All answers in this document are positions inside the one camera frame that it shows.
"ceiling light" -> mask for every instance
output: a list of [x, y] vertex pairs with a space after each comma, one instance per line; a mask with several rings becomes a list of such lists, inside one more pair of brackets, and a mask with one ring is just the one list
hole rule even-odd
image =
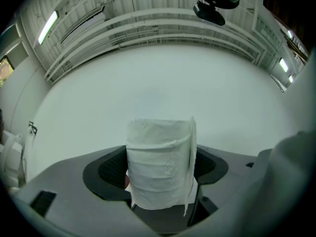
[[293, 37], [290, 30], [287, 31], [287, 34], [289, 35], [290, 38]]
[[49, 20], [46, 22], [42, 32], [40, 33], [39, 36], [39, 44], [41, 45], [49, 32], [50, 28], [53, 26], [53, 24], [56, 22], [58, 18], [58, 14], [56, 11], [53, 12], [53, 14], [49, 17]]
[[280, 61], [279, 61], [281, 67], [283, 67], [284, 71], [287, 72], [288, 71], [288, 66], [287, 64], [285, 63], [284, 59], [281, 58]]

